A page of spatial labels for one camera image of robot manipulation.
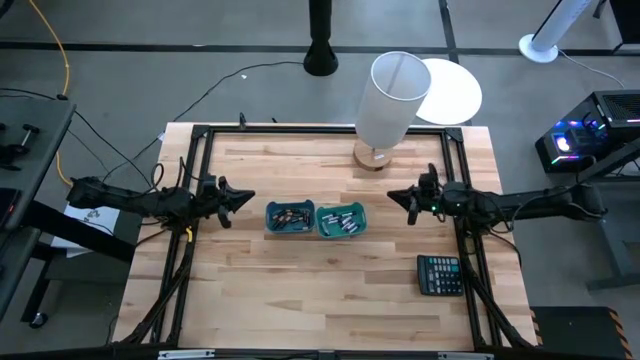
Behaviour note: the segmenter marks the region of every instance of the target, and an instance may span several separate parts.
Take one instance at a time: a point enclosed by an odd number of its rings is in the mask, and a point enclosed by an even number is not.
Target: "gray concrete floor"
[[[308,45],[304,1],[299,0],[58,0],[42,10],[65,42]],[[457,45],[515,49],[534,32],[555,0],[448,0]],[[335,0],[332,43],[343,46],[445,46],[438,0]],[[50,41],[46,28],[18,1],[0,20],[0,40]],[[583,14],[563,39],[570,49],[608,48],[600,22]],[[421,57],[441,57],[416,54]],[[130,156],[220,77],[240,67],[283,60],[300,53],[123,53],[70,52],[70,98],[78,110],[118,149]],[[236,121],[244,112],[252,122],[351,123],[376,54],[338,54],[340,68],[314,78],[298,65],[259,68],[224,82],[183,118],[184,121]],[[582,57],[578,60],[640,86],[640,58]],[[617,84],[559,59],[536,65],[520,56],[462,56],[460,63],[478,79],[484,95],[474,125],[489,126],[506,192],[551,184],[533,142],[594,90]],[[55,51],[1,50],[0,85],[57,94],[63,83]],[[71,129],[108,167],[116,154],[79,121]],[[150,169],[158,145],[138,164]],[[67,176],[99,175],[95,159],[71,137],[61,154]],[[115,174],[114,184],[144,188],[132,169]],[[63,209],[66,187],[50,169],[39,200]],[[640,351],[640,287],[589,293],[585,281],[609,275],[602,239],[591,224],[564,219],[519,222],[516,242],[531,305],[610,306],[622,318],[627,338]],[[124,281],[115,285],[62,283],[47,295],[50,322],[39,330],[19,323],[21,307],[40,264],[30,264],[10,312],[0,324],[0,352],[35,351],[104,343],[117,313]]]

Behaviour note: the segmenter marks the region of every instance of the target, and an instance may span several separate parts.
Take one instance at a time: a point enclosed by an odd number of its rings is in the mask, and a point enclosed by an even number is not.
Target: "calculator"
[[[430,296],[462,296],[460,261],[449,256],[418,255],[420,293]]]

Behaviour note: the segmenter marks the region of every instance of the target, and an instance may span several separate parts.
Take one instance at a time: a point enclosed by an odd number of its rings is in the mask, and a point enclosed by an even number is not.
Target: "white round tabletop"
[[[438,125],[456,125],[480,110],[482,89],[464,67],[444,59],[424,59],[431,73],[431,87],[416,114]]]

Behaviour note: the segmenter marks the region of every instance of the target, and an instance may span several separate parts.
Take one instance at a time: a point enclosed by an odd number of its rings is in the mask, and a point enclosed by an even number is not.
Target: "butcher block tabletop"
[[[166,168],[161,185],[175,184],[194,125],[201,124],[167,126],[159,157]],[[500,193],[489,130],[462,131],[474,188]],[[440,223],[423,212],[415,226],[408,226],[406,211],[386,196],[389,190],[416,184],[430,162],[446,182],[439,137],[406,136],[395,147],[391,164],[379,172],[355,164],[355,140],[355,134],[215,135],[209,172],[256,195],[231,216],[230,229],[223,229],[216,216],[200,221],[181,348],[473,349],[465,297],[428,297],[418,289],[417,255],[458,257],[452,221]],[[194,174],[199,173],[203,148],[201,141]],[[451,149],[460,180],[453,143]],[[362,203],[366,232],[325,240],[315,230],[275,235],[265,229],[269,202],[306,199],[316,208]],[[159,229],[142,227],[140,238]],[[157,299],[169,238],[167,232],[137,248],[114,341],[128,335]],[[536,343],[517,255],[491,237],[484,238],[484,247],[496,302],[520,334]],[[477,303],[489,342],[486,311],[479,299]],[[167,307],[163,339],[173,304]]]

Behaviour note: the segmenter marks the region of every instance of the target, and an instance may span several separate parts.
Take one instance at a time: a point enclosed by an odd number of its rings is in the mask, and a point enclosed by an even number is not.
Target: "lamp shade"
[[[376,58],[364,89],[356,133],[374,149],[397,145],[429,92],[431,75],[416,56],[388,52]]]

